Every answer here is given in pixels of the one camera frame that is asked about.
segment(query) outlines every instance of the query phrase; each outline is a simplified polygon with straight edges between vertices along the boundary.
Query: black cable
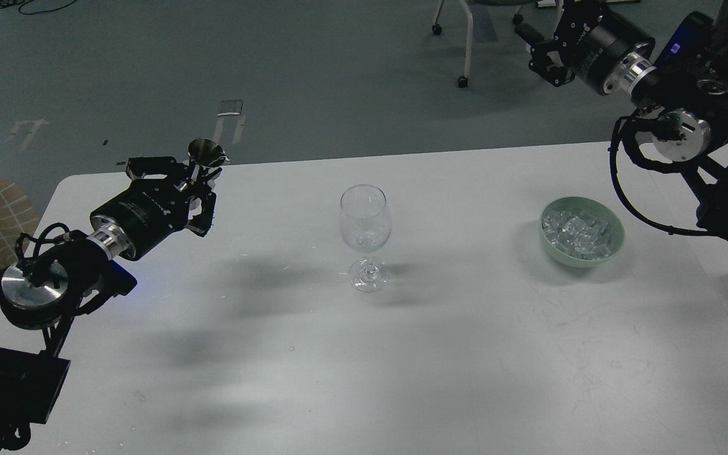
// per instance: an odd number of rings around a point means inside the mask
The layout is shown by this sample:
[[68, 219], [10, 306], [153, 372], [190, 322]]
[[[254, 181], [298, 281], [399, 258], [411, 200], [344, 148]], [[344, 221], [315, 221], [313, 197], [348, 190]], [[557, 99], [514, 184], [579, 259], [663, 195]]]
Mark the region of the black cable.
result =
[[0, 9], [6, 9], [6, 8], [14, 8], [14, 6], [18, 7], [18, 12], [21, 15], [26, 16], [32, 16], [32, 15], [43, 15], [45, 13], [51, 13], [53, 11], [60, 11], [60, 9], [64, 9], [67, 6], [72, 5], [73, 3], [77, 3], [78, 0], [71, 0], [69, 3], [66, 3], [64, 6], [58, 6], [58, 8], [52, 8], [52, 9], [40, 9], [40, 11], [27, 11], [25, 12], [24, 6], [28, 6], [30, 3], [35, 2], [35, 0], [0, 0]]
[[619, 176], [617, 175], [617, 165], [616, 165], [616, 158], [617, 158], [617, 152], [619, 150], [619, 142], [621, 141], [621, 133], [619, 132], [619, 127], [621, 126], [622, 121], [629, 120], [630, 118], [633, 118], [632, 116], [621, 116], [621, 118], [617, 119], [616, 123], [614, 124], [614, 132], [612, 134], [612, 144], [609, 147], [609, 167], [610, 167], [610, 173], [612, 173], [612, 185], [614, 186], [614, 192], [617, 194], [617, 197], [620, 202], [622, 202], [622, 205], [631, 213], [631, 215], [635, 216], [637, 219], [639, 219], [641, 222], [644, 222], [645, 224], [649, 225], [650, 227], [657, 228], [659, 231], [665, 231], [665, 233], [668, 233], [670, 235], [678, 234], [679, 236], [715, 236], [710, 231], [697, 231], [694, 229], [684, 229], [681, 227], [675, 227], [670, 226], [667, 224], [661, 224], [661, 222], [655, 222], [652, 219], [649, 219], [647, 216], [642, 215], [639, 210], [636, 210], [636, 207], [633, 207], [633, 204], [629, 201], [628, 197], [625, 196], [624, 191], [622, 190], [622, 185], [619, 184]]
[[32, 248], [32, 256], [38, 257], [40, 254], [41, 246], [46, 244], [59, 244], [60, 242], [63, 242], [63, 234], [61, 236], [54, 237], [53, 239], [47, 240], [47, 236], [49, 236], [49, 233], [55, 228], [61, 228], [64, 231], [64, 234], [69, 233], [69, 227], [67, 225], [63, 224], [63, 222], [53, 222], [53, 224], [50, 224], [46, 228], [44, 228], [43, 231], [41, 231], [40, 236], [38, 236], [37, 241], [35, 242], [35, 245]]
[[20, 12], [21, 14], [26, 15], [26, 16], [43, 15], [45, 13], [51, 13], [53, 11], [60, 11], [60, 9], [66, 8], [67, 6], [77, 2], [77, 0], [72, 0], [69, 3], [66, 3], [66, 5], [64, 5], [64, 6], [58, 6], [58, 8], [42, 9], [41, 11], [32, 11], [29, 13], [22, 11], [22, 8], [24, 8], [24, 6], [28, 6], [30, 3], [33, 3], [33, 2], [35, 2], [35, 0], [23, 0], [23, 2], [20, 5], [18, 5], [18, 12]]

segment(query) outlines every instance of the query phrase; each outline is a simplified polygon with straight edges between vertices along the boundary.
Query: cable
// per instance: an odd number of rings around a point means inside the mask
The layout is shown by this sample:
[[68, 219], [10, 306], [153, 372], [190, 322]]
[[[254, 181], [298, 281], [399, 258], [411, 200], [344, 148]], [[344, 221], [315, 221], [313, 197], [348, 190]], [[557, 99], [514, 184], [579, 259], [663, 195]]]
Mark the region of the cable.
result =
[[621, 124], [625, 120], [629, 120], [632, 116], [622, 116], [614, 124], [614, 132], [612, 134], [612, 143], [609, 147], [609, 167], [610, 173], [612, 173], [612, 185], [614, 186], [614, 192], [622, 205], [631, 213], [631, 215], [638, 218], [640, 221], [649, 225], [650, 227], [657, 228], [659, 231], [665, 231], [670, 235], [679, 234], [679, 236], [714, 236], [710, 231], [697, 231], [694, 229], [682, 229], [681, 227], [670, 226], [667, 224], [661, 224], [661, 222], [655, 222], [649, 219], [647, 216], [642, 215], [636, 207], [629, 201], [628, 197], [625, 196], [622, 190], [622, 185], [619, 184], [619, 176], [617, 175], [616, 156], [619, 150], [619, 142], [621, 141]]
[[33, 2], [35, 2], [35, 0], [23, 0], [23, 2], [20, 5], [18, 5], [18, 12], [20, 12], [21, 14], [26, 15], [26, 16], [43, 15], [44, 13], [51, 13], [53, 11], [60, 11], [60, 9], [66, 8], [67, 6], [69, 6], [69, 5], [77, 2], [77, 0], [72, 0], [69, 3], [66, 3], [66, 5], [64, 5], [64, 6], [58, 6], [58, 8], [53, 8], [53, 9], [42, 9], [41, 11], [32, 11], [32, 12], [29, 12], [29, 13], [26, 13], [24, 11], [21, 11], [21, 9], [24, 8], [24, 6], [28, 6], [30, 3], [33, 3]]
[[66, 5], [63, 6], [58, 6], [58, 8], [39, 9], [38, 11], [24, 11], [24, 6], [28, 6], [30, 3], [33, 2], [35, 2], [35, 0], [0, 0], [0, 9], [15, 8], [15, 6], [17, 6], [18, 14], [26, 16], [43, 15], [45, 13], [51, 13], [53, 11], [60, 11], [60, 9], [64, 9], [67, 6], [72, 5], [73, 3], [77, 3], [78, 0], [70, 0], [69, 3], [66, 3]]

